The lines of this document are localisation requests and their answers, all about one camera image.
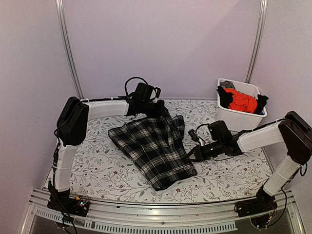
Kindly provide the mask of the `black white plaid skirt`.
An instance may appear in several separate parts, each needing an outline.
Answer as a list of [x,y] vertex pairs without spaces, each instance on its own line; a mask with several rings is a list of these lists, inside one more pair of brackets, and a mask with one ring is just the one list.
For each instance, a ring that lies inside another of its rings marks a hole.
[[146,117],[108,131],[110,140],[140,170],[155,191],[197,175],[183,146],[181,115]]

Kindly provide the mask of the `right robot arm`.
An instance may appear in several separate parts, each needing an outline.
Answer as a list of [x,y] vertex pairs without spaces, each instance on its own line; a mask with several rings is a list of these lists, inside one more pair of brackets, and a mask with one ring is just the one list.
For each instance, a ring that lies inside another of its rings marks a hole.
[[276,167],[260,189],[261,194],[252,202],[255,212],[261,213],[271,204],[274,196],[312,157],[312,127],[295,111],[273,122],[251,130],[232,134],[225,121],[208,124],[212,143],[197,144],[185,156],[187,162],[201,162],[219,155],[240,156],[255,149],[279,145],[285,147],[285,158]]

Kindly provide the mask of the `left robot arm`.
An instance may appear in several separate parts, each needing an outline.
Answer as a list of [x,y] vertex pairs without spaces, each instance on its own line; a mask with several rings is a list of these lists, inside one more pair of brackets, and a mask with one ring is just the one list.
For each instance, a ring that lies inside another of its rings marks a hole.
[[57,147],[52,164],[53,187],[58,194],[53,203],[63,212],[69,211],[73,204],[71,198],[62,192],[70,190],[70,173],[78,146],[85,140],[87,124],[93,119],[113,116],[136,116],[145,114],[157,117],[167,112],[159,96],[161,89],[146,82],[140,82],[134,92],[124,96],[98,99],[79,99],[69,97],[57,120],[55,136]]

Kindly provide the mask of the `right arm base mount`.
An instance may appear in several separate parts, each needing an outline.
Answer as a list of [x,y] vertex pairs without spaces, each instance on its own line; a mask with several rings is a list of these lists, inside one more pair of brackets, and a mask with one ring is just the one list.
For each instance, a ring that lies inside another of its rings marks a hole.
[[276,208],[277,202],[275,196],[267,194],[263,190],[263,186],[258,190],[254,199],[239,201],[234,205],[234,211],[239,217],[268,212]]

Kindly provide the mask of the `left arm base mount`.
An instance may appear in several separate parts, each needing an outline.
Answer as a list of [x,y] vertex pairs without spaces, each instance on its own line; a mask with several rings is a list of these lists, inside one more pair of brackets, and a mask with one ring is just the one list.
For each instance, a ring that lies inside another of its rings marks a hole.
[[48,188],[50,198],[47,204],[49,209],[67,212],[70,215],[86,217],[89,211],[89,199],[81,195],[70,197],[70,190],[58,192],[51,184]]

